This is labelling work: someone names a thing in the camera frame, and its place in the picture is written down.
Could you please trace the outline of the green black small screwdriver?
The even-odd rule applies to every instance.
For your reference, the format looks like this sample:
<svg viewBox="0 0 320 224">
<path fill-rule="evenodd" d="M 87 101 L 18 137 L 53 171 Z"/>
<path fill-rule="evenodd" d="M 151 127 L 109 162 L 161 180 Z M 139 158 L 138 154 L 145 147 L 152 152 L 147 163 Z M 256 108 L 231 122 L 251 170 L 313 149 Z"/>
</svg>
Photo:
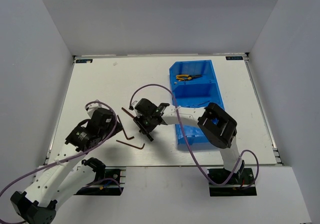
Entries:
<svg viewBox="0 0 320 224">
<path fill-rule="evenodd" d="M 154 139 L 151 137 L 150 134 L 147 134 L 147 138 L 150 140 L 150 141 L 153 141 Z"/>
</svg>

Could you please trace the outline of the brown hex key long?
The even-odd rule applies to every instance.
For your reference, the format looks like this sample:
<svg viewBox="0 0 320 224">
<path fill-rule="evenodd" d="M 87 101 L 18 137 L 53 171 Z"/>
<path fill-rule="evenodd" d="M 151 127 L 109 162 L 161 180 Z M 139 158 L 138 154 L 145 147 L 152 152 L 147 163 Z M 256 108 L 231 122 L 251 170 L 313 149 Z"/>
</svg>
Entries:
<svg viewBox="0 0 320 224">
<path fill-rule="evenodd" d="M 125 146 L 129 146 L 131 148 L 134 148 L 134 149 L 138 149 L 138 150 L 142 150 L 144 149 L 145 147 L 145 143 L 142 144 L 142 146 L 136 146 L 136 145 L 132 145 L 132 144 L 129 144 L 127 142 L 123 142 L 123 141 L 120 141 L 120 140 L 115 140 L 117 143 L 120 143 L 120 144 L 123 144 Z"/>
</svg>

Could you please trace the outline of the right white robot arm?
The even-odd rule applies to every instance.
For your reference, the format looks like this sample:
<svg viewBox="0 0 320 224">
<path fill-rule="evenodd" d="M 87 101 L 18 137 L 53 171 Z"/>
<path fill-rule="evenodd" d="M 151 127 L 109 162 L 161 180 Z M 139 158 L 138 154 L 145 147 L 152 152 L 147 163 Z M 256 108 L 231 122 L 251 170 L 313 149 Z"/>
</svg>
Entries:
<svg viewBox="0 0 320 224">
<path fill-rule="evenodd" d="M 184 130 L 185 126 L 198 127 L 210 144 L 217 147 L 223 159 L 223 169 L 226 179 L 217 183 L 212 179 L 208 181 L 215 186 L 224 186 L 228 182 L 238 183 L 244 177 L 244 162 L 236 144 L 233 144 L 237 134 L 237 122 L 226 113 L 218 104 L 209 103 L 206 107 L 187 108 L 177 107 L 169 103 L 161 103 L 156 106 L 150 100 L 142 98 L 130 104 L 130 110 L 135 111 L 134 123 L 139 132 L 147 137 L 149 141 L 154 139 L 151 132 L 160 125 L 180 125 L 182 135 L 187 148 L 200 171 L 189 141 Z"/>
</svg>

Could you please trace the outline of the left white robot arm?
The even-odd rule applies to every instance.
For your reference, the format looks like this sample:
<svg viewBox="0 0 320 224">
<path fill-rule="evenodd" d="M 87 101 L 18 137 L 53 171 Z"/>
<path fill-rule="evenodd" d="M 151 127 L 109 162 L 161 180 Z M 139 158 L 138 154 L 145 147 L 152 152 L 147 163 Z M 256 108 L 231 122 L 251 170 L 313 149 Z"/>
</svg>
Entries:
<svg viewBox="0 0 320 224">
<path fill-rule="evenodd" d="M 105 164 L 85 159 L 106 137 L 121 130 L 114 112 L 102 107 L 87 108 L 89 119 L 81 121 L 66 137 L 53 166 L 47 166 L 33 184 L 16 191 L 11 203 L 27 223 L 52 223 L 62 204 L 89 183 L 105 179 Z"/>
</svg>

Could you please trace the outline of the brown hex key under pliers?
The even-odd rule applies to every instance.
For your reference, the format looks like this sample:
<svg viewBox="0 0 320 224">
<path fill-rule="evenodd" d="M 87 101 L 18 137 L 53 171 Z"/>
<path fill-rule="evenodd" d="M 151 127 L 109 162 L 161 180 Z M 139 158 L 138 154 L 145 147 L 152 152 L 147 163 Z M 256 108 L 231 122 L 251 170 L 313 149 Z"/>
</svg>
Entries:
<svg viewBox="0 0 320 224">
<path fill-rule="evenodd" d="M 127 109 L 125 109 L 124 107 L 121 107 L 121 109 L 124 111 L 124 113 L 126 113 L 128 116 L 130 116 L 132 119 L 135 118 L 135 116 L 133 114 L 131 114 Z"/>
</svg>

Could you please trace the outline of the brown hex key short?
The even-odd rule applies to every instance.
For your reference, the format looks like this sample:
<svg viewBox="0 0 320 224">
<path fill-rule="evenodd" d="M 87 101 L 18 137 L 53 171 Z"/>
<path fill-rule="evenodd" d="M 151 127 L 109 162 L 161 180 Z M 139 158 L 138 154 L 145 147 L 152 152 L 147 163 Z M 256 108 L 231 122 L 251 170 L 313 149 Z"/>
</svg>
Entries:
<svg viewBox="0 0 320 224">
<path fill-rule="evenodd" d="M 122 124 L 119 115 L 117 115 L 117 119 L 118 119 L 119 123 L 120 123 L 121 126 L 122 126 L 122 131 L 123 131 L 123 133 L 124 133 L 124 136 L 125 136 L 126 140 L 133 140 L 133 139 L 134 139 L 134 136 L 129 137 L 129 136 L 127 135 L 127 133 L 126 133 L 126 131 L 125 131 L 125 128 L 124 128 L 124 125 Z"/>
</svg>

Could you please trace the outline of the blue plastic bin near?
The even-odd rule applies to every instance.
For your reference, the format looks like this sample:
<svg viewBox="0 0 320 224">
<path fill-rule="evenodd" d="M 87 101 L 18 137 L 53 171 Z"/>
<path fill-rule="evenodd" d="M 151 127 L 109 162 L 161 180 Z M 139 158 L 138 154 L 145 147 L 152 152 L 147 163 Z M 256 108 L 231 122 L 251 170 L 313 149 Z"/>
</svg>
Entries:
<svg viewBox="0 0 320 224">
<path fill-rule="evenodd" d="M 210 143 L 216 148 L 225 149 L 228 142 L 222 138 L 223 128 L 218 126 L 220 118 L 209 106 L 199 108 L 173 107 L 172 116 L 176 120 L 181 142 L 189 145 Z"/>
</svg>

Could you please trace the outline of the blue plastic bin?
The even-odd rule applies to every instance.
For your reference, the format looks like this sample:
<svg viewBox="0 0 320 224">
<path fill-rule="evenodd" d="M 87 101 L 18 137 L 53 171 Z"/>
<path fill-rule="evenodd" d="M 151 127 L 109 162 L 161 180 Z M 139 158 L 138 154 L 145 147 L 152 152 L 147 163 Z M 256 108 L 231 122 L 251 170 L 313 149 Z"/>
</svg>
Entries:
<svg viewBox="0 0 320 224">
<path fill-rule="evenodd" d="M 176 75 L 202 75 L 202 77 L 178 81 Z M 175 62 L 169 69 L 169 80 L 171 91 L 181 107 L 197 108 L 198 104 L 205 101 L 224 107 L 211 60 Z"/>
<path fill-rule="evenodd" d="M 228 142 L 222 138 L 223 128 L 218 126 L 220 118 L 209 106 L 199 108 L 173 107 L 172 116 L 176 120 L 181 142 L 189 145 L 210 143 L 216 148 L 225 149 Z"/>
</svg>

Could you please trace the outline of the blue plastic bin far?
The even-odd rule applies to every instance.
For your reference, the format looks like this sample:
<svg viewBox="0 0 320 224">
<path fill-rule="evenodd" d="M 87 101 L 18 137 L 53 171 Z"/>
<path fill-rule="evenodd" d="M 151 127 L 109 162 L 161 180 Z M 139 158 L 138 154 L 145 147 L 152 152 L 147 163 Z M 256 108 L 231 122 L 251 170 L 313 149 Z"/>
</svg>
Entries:
<svg viewBox="0 0 320 224">
<path fill-rule="evenodd" d="M 178 81 L 176 75 L 202 75 L 202 77 Z M 169 69 L 169 80 L 171 91 L 181 107 L 197 108 L 198 104 L 205 101 L 224 107 L 211 60 L 175 62 Z"/>
</svg>

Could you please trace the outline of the left corner label sticker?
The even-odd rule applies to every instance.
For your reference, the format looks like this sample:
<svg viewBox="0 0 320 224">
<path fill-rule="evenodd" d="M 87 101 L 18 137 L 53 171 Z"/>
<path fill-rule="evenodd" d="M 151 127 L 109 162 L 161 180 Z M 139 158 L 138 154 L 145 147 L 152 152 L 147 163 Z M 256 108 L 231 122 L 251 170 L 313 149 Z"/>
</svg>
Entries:
<svg viewBox="0 0 320 224">
<path fill-rule="evenodd" d="M 78 63 L 92 63 L 93 62 L 93 59 L 77 59 L 76 61 L 75 61 L 77 64 Z"/>
</svg>

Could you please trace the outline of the corner label sticker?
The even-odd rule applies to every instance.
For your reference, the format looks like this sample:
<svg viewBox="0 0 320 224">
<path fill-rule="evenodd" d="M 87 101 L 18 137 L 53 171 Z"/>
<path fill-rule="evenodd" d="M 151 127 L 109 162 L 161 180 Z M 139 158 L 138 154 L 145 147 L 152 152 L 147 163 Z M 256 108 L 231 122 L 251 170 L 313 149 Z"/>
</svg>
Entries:
<svg viewBox="0 0 320 224">
<path fill-rule="evenodd" d="M 93 62 L 93 59 L 77 59 L 76 61 L 75 61 L 77 64 L 78 63 L 92 63 Z"/>
<path fill-rule="evenodd" d="M 226 56 L 226 60 L 228 61 L 241 61 L 243 59 L 243 56 Z"/>
</svg>

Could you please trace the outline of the right corner label sticker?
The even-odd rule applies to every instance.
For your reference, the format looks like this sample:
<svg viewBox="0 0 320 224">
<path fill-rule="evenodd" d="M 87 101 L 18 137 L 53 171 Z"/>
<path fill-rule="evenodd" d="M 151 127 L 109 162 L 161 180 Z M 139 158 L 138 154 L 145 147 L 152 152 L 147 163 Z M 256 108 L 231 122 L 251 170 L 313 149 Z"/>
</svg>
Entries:
<svg viewBox="0 0 320 224">
<path fill-rule="evenodd" d="M 243 56 L 226 56 L 226 60 L 228 61 L 241 61 L 243 59 Z"/>
</svg>

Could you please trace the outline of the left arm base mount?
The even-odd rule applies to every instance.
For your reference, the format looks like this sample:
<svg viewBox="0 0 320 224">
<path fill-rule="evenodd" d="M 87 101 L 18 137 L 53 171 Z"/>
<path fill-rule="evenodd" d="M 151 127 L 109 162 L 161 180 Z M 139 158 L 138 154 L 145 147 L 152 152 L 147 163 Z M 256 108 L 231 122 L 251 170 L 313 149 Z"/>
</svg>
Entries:
<svg viewBox="0 0 320 224">
<path fill-rule="evenodd" d="M 97 167 L 98 173 L 95 174 L 95 178 L 89 184 L 78 190 L 75 195 L 120 196 L 122 194 L 125 187 L 125 167 L 107 167 L 96 158 L 91 158 L 82 160 L 77 170 L 87 164 L 90 167 Z"/>
</svg>

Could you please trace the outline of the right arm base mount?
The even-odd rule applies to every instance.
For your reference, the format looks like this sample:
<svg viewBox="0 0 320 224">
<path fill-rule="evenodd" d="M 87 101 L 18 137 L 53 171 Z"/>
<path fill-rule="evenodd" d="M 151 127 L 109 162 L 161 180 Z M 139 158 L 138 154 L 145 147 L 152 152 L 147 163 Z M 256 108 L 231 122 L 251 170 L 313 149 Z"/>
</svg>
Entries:
<svg viewBox="0 0 320 224">
<path fill-rule="evenodd" d="M 223 168 L 212 168 L 207 171 L 216 183 L 222 183 L 228 177 L 228 171 Z M 256 186 L 253 183 L 254 173 L 251 168 L 244 168 L 240 177 L 232 177 L 224 186 L 216 186 L 209 183 L 210 197 L 231 197 L 231 196 L 257 196 Z"/>
</svg>

